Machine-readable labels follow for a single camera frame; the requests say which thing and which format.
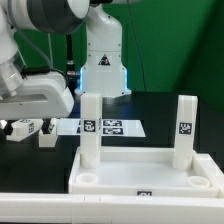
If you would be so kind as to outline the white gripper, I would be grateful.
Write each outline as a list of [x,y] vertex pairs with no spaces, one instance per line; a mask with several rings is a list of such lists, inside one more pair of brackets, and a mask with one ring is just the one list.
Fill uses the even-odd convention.
[[0,100],[0,129],[6,127],[5,120],[52,118],[47,123],[47,133],[51,134],[56,118],[68,117],[73,105],[72,94],[61,74],[28,76],[14,97]]

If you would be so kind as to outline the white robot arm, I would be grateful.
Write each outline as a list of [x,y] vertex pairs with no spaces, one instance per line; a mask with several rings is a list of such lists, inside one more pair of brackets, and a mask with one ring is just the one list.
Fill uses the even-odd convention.
[[121,27],[102,5],[123,1],[0,0],[0,120],[64,118],[74,106],[66,78],[51,63],[36,74],[25,68],[14,35],[26,30],[69,35],[85,24],[87,61],[80,91],[121,96]]

